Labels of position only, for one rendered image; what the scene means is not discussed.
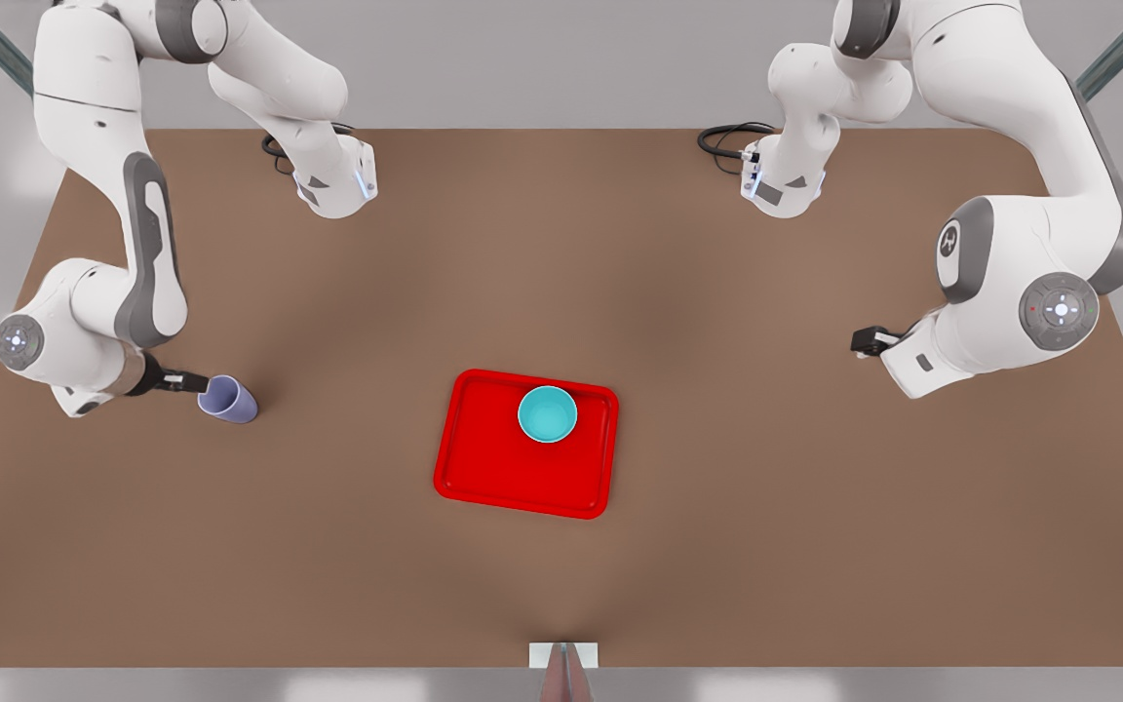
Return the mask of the lavender cup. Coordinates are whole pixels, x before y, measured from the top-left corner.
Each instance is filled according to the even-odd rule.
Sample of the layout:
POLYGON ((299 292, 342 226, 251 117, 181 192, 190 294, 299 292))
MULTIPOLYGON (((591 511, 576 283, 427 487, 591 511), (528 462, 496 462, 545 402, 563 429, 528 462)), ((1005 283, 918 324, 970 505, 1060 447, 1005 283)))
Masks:
POLYGON ((236 425, 250 422, 258 414, 255 398, 231 376, 211 377, 206 392, 197 396, 197 404, 206 414, 236 425))

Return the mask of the red tray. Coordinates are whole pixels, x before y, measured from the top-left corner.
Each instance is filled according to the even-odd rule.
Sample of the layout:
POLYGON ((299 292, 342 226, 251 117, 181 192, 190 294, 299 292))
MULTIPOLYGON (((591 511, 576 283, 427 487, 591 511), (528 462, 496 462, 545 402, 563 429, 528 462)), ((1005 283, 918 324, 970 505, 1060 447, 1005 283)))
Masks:
POLYGON ((481 505, 593 519, 609 501, 618 412, 610 388, 464 371, 454 383, 433 487, 481 505), (526 392, 542 385, 564 388, 578 408, 574 431, 559 443, 535 443, 517 420, 526 392))

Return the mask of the teal bowl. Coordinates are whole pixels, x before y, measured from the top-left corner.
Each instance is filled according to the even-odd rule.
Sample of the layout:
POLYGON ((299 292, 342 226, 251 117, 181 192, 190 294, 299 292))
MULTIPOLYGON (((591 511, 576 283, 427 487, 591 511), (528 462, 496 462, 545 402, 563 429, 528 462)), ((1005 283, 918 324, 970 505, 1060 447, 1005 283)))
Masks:
POLYGON ((536 386, 521 399, 517 420, 535 443, 559 443, 578 425, 578 405, 564 388, 536 386))

